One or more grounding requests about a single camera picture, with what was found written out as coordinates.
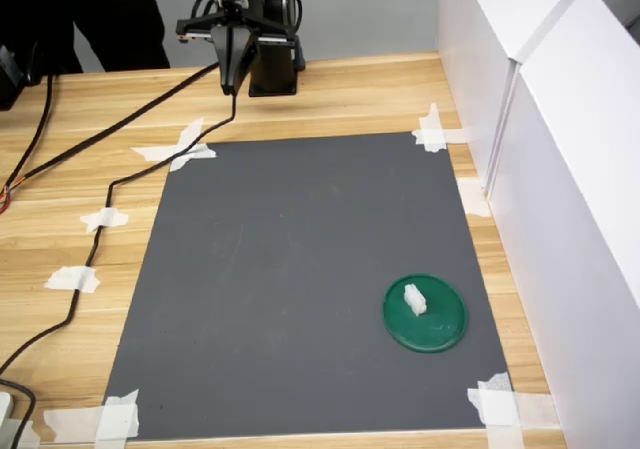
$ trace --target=black pants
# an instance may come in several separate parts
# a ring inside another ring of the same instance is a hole
[[[73,24],[106,71],[162,69],[164,24],[156,0],[2,0],[0,37],[9,31],[18,46],[34,38],[59,72],[82,72],[73,49]]]

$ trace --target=green lid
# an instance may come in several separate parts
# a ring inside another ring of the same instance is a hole
[[[404,287],[415,284],[427,300],[427,312],[416,316],[404,300]],[[429,274],[394,282],[384,296],[384,324],[389,334],[416,352],[442,352],[454,346],[467,328],[467,308],[451,284]]]

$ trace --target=robotic arm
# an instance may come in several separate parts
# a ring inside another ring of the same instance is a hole
[[[300,0],[209,0],[198,15],[203,2],[196,0],[191,18],[179,20],[176,33],[181,42],[213,43],[224,94],[237,95],[249,72],[251,97],[297,93],[298,72],[306,65],[297,35]]]

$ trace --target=wood grain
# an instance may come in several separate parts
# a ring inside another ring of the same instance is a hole
[[[49,125],[26,169],[127,116],[195,72],[195,69],[63,76],[54,85]],[[175,144],[194,119],[214,124],[230,113],[230,99],[211,74],[162,106],[14,193],[0,217],[0,360],[22,342],[64,319],[71,293],[43,288],[61,266],[82,265],[91,247],[80,217],[104,205],[110,181],[148,166],[131,147]],[[27,146],[44,104],[45,87],[28,88],[15,107],[0,113],[0,174],[8,174]],[[206,142],[252,141],[351,134],[405,132],[418,128],[432,102],[443,126],[460,121],[436,53],[310,63],[291,98],[239,99],[237,120]],[[475,177],[466,145],[450,146],[457,177]],[[101,285],[80,298],[73,324],[40,341],[4,377],[35,391],[34,416],[43,441],[54,434],[44,424],[45,409],[102,403],[111,366],[158,202],[163,169],[116,190],[115,205],[130,215],[124,227],[108,229],[95,267]],[[509,266],[492,218],[468,217],[473,242],[515,389],[548,393]],[[18,397],[14,417],[26,404]],[[529,448],[561,448],[560,431],[533,433]],[[446,433],[258,438],[233,441],[134,443],[132,447],[487,447],[484,431]]]

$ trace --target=white tape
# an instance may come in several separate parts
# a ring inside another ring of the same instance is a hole
[[[20,422],[18,419],[5,419],[2,426],[0,426],[0,447],[11,447]],[[33,421],[29,421],[24,427],[24,431],[22,431],[22,436],[20,436],[18,449],[38,449],[39,447],[40,436],[33,430]]]
[[[513,392],[507,373],[478,381],[478,388],[467,389],[467,396],[487,426],[490,449],[524,448],[522,429],[560,429],[553,398]]]
[[[124,448],[138,436],[138,391],[109,397],[104,406],[44,411],[44,420],[56,433],[54,443],[94,443],[100,449]]]
[[[99,226],[118,227],[129,222],[129,216],[115,207],[103,207],[100,212],[87,214],[80,218],[87,225],[87,233],[95,231]]]
[[[429,114],[420,118],[420,129],[411,134],[416,138],[416,145],[424,145],[424,150],[427,152],[438,152],[447,148],[438,105],[435,102],[431,104]]]
[[[175,146],[153,146],[153,147],[132,147],[131,149],[141,154],[146,161],[159,162],[164,161],[177,152],[186,149],[202,131],[204,118],[200,118],[187,126],[180,134],[178,144]],[[191,159],[212,159],[216,157],[215,151],[209,149],[206,144],[196,144],[188,153],[176,158],[171,162],[169,171],[177,171]]]
[[[445,129],[444,138],[447,144],[466,144],[467,134],[464,129]]]
[[[484,197],[480,179],[477,177],[460,177],[457,182],[465,214],[491,217],[491,209],[489,209],[489,203]]]
[[[44,287],[64,291],[75,291],[93,294],[100,281],[96,278],[96,270],[87,266],[63,267],[54,272]]]
[[[489,449],[525,449],[519,427],[488,426]]]

